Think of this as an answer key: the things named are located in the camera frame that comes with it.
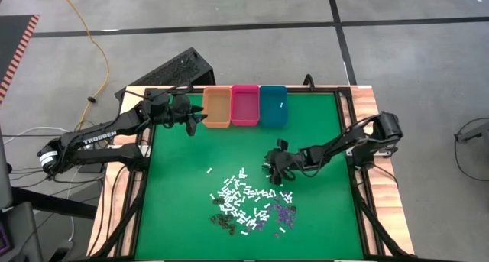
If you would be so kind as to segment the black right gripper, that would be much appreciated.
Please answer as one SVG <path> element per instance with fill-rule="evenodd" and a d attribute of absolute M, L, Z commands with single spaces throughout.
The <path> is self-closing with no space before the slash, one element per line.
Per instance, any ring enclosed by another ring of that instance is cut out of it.
<path fill-rule="evenodd" d="M 277 140 L 277 146 L 267 152 L 262 163 L 262 167 L 269 171 L 270 182 L 280 185 L 282 179 L 295 179 L 295 170 L 301 170 L 299 164 L 299 154 L 287 151 L 288 142 L 283 139 Z"/>

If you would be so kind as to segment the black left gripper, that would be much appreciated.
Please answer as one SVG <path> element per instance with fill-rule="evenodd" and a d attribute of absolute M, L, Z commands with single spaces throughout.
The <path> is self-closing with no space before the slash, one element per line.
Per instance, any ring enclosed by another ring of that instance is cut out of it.
<path fill-rule="evenodd" d="M 194 114 L 202 111 L 203 107 L 192 105 L 186 95 L 175 95 L 168 111 L 169 121 L 167 128 L 172 128 L 176 123 L 185 124 L 186 133 L 189 136 L 194 136 L 197 124 L 208 117 L 208 115 Z"/>

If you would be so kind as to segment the orange plastic bin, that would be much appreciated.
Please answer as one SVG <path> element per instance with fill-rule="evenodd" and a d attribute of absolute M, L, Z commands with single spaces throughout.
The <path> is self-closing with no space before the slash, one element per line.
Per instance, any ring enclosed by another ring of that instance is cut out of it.
<path fill-rule="evenodd" d="M 228 86 L 206 87 L 202 98 L 207 128 L 227 128 L 230 125 L 231 88 Z"/>

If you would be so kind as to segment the pink plastic bin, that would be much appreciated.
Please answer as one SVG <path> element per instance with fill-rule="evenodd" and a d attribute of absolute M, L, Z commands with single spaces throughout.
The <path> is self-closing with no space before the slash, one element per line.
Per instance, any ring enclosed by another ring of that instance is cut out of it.
<path fill-rule="evenodd" d="M 235 126 L 256 126 L 260 118 L 258 85 L 232 87 L 231 122 Z"/>

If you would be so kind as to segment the blue plastic bin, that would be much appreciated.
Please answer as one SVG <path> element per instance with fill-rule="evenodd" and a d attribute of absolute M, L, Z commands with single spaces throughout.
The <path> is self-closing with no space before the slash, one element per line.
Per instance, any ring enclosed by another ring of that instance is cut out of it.
<path fill-rule="evenodd" d="M 260 87 L 260 125 L 282 128 L 287 124 L 287 88 L 285 86 Z"/>

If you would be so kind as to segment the black perforated metal case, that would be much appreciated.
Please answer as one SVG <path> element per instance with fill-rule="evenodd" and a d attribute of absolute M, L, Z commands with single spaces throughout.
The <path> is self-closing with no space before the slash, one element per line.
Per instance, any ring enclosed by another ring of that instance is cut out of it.
<path fill-rule="evenodd" d="M 193 47 L 161 64 L 129 86 L 214 86 L 212 66 Z"/>

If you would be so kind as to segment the green table mat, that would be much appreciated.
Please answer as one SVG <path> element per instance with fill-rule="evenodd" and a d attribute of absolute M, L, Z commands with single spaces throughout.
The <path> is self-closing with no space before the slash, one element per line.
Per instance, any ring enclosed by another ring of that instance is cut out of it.
<path fill-rule="evenodd" d="M 345 157 L 317 176 L 270 182 L 264 156 L 278 139 L 289 149 L 330 141 L 341 131 L 331 94 L 291 94 L 284 128 L 156 127 L 135 256 L 139 260 L 357 259 L 362 255 Z M 241 178 L 239 170 L 248 175 Z M 235 178 L 226 184 L 233 175 Z M 292 195 L 292 200 L 282 193 Z M 213 204 L 209 196 L 224 198 Z M 217 214 L 233 215 L 232 220 Z M 293 228 L 285 218 L 289 216 Z M 219 225 L 224 221 L 234 229 Z"/>

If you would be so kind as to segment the wooden table side board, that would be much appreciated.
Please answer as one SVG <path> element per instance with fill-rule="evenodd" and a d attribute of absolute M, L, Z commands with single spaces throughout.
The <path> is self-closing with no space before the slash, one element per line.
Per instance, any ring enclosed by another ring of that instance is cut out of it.
<path fill-rule="evenodd" d="M 129 212 L 129 207 L 135 203 L 142 178 L 142 173 L 132 173 L 122 163 L 114 162 L 106 165 L 104 186 L 86 251 L 88 257 L 94 257 L 114 234 L 117 226 L 122 223 L 126 213 Z M 136 221 L 139 216 L 139 212 L 132 215 L 108 252 L 109 257 L 134 254 L 137 240 Z"/>
<path fill-rule="evenodd" d="M 379 112 L 371 86 L 352 86 L 350 90 L 355 117 L 358 120 Z M 367 175 L 368 181 L 364 185 L 370 186 L 373 206 L 379 222 L 403 251 L 413 254 L 414 249 L 398 185 L 394 180 L 391 159 L 376 157 L 374 167 L 367 172 Z"/>

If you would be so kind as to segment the black floor bar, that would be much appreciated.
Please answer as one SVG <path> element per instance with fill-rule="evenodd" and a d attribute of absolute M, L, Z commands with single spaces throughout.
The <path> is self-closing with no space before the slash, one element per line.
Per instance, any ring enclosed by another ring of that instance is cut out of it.
<path fill-rule="evenodd" d="M 94 205 L 32 192 L 18 187 L 12 187 L 11 194 L 12 205 L 29 202 L 33 209 L 39 211 L 87 219 L 94 219 L 97 213 L 97 207 Z"/>

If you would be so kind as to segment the black mat orange striped edge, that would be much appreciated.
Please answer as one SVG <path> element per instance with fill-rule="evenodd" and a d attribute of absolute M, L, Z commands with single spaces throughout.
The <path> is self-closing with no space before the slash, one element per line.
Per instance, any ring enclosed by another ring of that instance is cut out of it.
<path fill-rule="evenodd" d="M 40 15 L 0 15 L 0 105 L 39 20 Z"/>

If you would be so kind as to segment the black table frame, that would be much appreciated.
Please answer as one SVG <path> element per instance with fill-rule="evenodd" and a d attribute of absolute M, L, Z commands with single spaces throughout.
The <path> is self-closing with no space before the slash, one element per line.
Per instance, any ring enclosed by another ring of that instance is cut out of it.
<path fill-rule="evenodd" d="M 331 95 L 333 95 L 335 97 L 335 100 L 336 100 L 336 106 L 337 106 L 337 110 L 338 110 L 338 119 L 339 119 L 339 122 L 341 125 L 341 130 L 342 130 L 343 127 L 349 123 L 349 113 L 355 111 L 353 109 L 353 102 L 351 99 L 350 88 L 351 87 L 328 86 L 325 88 L 319 88 L 315 92 L 310 92 L 310 90 L 307 89 L 305 86 L 297 86 L 291 90 L 290 95 L 291 94 L 331 94 Z M 154 130 L 155 130 L 155 128 L 152 128 L 151 130 L 147 131 L 144 134 L 144 139 L 151 143 L 152 150 L 153 150 Z M 146 185 L 147 185 L 147 178 L 148 178 L 148 175 L 143 177 L 141 179 L 141 182 L 145 181 Z M 142 202 L 142 209 L 139 212 L 140 213 L 139 219 L 136 221 L 136 228 L 137 228 L 136 248 L 137 248 L 138 233 L 139 233 L 139 228 L 140 228 L 140 223 L 141 223 L 141 216 L 142 216 L 142 212 L 143 212 L 143 207 L 144 207 L 144 200 Z M 378 237 L 373 232 L 372 227 L 369 224 L 368 220 L 363 215 L 360 215 L 356 208 L 355 208 L 355 215 L 356 215 L 356 220 L 358 223 L 359 238 L 361 241 L 361 249 L 362 249 L 362 255 L 359 258 L 362 258 L 366 253 L 372 253 L 373 254 L 373 253 L 377 252 Z M 334 258 L 334 259 L 348 260 L 345 258 Z"/>

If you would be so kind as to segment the grey metal post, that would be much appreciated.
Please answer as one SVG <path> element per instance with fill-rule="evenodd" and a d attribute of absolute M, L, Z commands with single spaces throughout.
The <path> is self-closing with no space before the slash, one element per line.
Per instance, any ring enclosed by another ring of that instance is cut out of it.
<path fill-rule="evenodd" d="M 12 203 L 11 184 L 8 176 L 8 164 L 5 156 L 2 131 L 0 129 L 0 210 Z"/>

